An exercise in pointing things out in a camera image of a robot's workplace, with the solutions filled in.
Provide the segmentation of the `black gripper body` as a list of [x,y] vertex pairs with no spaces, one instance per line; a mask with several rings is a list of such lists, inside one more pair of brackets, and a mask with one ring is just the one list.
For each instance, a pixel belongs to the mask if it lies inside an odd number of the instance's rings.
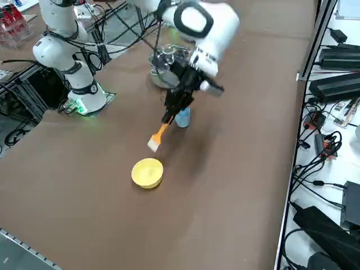
[[177,85],[172,86],[168,91],[174,93],[178,91],[198,91],[200,84],[203,81],[204,73],[192,67],[190,64],[181,64],[175,61],[170,65],[170,71],[176,75],[179,82]]

